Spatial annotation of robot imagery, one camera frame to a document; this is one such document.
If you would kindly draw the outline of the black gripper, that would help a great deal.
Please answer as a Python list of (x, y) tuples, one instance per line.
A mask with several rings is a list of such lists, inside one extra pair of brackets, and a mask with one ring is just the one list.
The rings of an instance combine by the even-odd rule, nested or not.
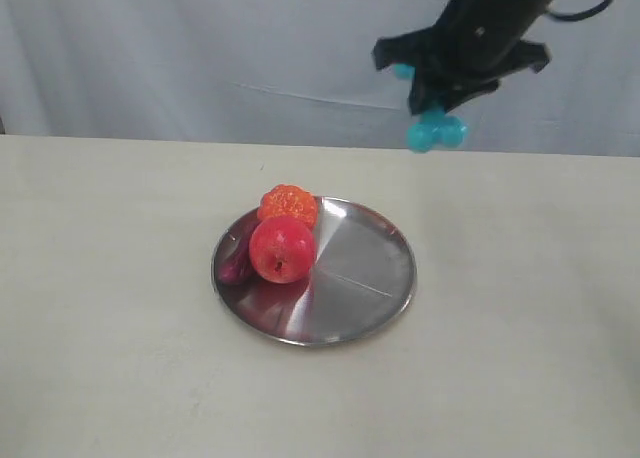
[(500, 80), (550, 62), (546, 45), (523, 36), (552, 0), (449, 0), (427, 28), (377, 40), (374, 66), (414, 69), (407, 105), (412, 116), (432, 109), (449, 113), (494, 93)]

